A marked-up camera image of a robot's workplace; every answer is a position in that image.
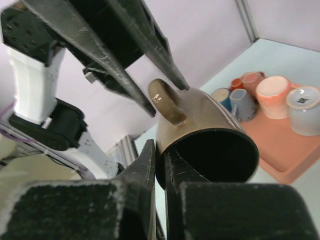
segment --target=upside-down cup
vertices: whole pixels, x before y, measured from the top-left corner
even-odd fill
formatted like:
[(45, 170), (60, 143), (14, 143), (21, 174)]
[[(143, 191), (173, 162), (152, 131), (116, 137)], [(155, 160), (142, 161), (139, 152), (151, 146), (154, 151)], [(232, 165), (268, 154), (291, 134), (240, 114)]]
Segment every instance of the upside-down cup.
[(285, 119), (289, 116), (286, 97), (301, 85), (290, 82), (283, 76), (270, 76), (256, 87), (256, 98), (264, 115), (269, 119)]

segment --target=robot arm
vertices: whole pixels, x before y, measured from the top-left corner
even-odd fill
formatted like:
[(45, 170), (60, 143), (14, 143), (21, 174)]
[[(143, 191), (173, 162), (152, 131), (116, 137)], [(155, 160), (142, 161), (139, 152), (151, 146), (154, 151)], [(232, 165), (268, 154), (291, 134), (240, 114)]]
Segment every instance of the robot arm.
[(9, 123), (81, 162), (97, 179), (114, 177), (119, 165), (92, 140), (82, 111), (56, 98), (66, 49), (90, 82), (133, 99), (151, 117), (156, 110), (125, 71), (143, 54), (179, 89), (189, 89), (142, 0), (23, 0), (3, 10), (1, 27), (16, 86)]
[[(66, 48), (48, 34), (31, 12), (17, 7), (19, 4), (1, 15), (3, 41), (8, 46), (15, 81), (10, 124), (43, 145), (63, 151), (68, 159), (84, 165), (96, 179), (115, 177), (119, 165), (94, 142), (84, 114), (56, 98)], [(16, 13), (20, 14), (8, 21)], [(30, 22), (22, 21), (21, 14), (28, 15)]]

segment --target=orange cup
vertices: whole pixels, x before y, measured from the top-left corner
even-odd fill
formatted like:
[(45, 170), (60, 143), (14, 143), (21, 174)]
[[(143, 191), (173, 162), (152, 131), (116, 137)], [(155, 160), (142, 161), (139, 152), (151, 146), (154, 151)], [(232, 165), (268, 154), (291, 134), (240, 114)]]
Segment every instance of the orange cup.
[(242, 83), (241, 78), (236, 78), (231, 82), (231, 85), (230, 85), (231, 91), (235, 89), (243, 89), (243, 88), (244, 88), (244, 84)]
[(262, 80), (256, 87), (256, 98), (264, 115), (269, 119), (287, 118), (289, 107), (286, 97), (292, 89), (300, 86), (283, 76), (271, 76)]
[(243, 88), (252, 96), (256, 97), (256, 89), (258, 84), (265, 79), (266, 76), (262, 71), (247, 72), (242, 75)]

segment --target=white wall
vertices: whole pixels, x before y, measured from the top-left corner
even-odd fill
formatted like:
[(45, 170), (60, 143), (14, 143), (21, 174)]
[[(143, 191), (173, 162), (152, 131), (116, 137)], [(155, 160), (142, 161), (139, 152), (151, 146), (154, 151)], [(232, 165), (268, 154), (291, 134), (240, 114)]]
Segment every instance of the white wall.
[[(0, 0), (0, 7), (10, 2)], [(146, 4), (169, 39), (174, 61), (191, 86), (203, 85), (250, 46), (233, 0), (146, 0)], [(133, 101), (106, 91), (98, 82), (90, 84), (82, 68), (71, 54), (66, 54), (56, 96), (84, 111), (89, 130), (103, 150), (155, 123), (156, 119)], [(144, 91), (151, 80), (164, 77), (144, 56), (127, 71)], [(13, 73), (1, 44), (0, 107), (13, 99), (13, 93)]]
[(261, 38), (320, 51), (319, 0), (247, 0)]

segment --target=brown mug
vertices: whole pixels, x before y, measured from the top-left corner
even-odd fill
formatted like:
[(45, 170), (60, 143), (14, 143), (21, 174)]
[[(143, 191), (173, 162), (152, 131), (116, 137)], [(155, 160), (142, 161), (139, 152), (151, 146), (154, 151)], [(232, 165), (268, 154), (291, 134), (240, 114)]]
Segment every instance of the brown mug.
[(251, 178), (259, 163), (258, 148), (220, 103), (194, 88), (177, 93), (161, 79), (150, 83), (149, 95), (161, 113), (156, 176), (163, 188), (163, 155), (171, 148), (210, 182), (243, 183)]

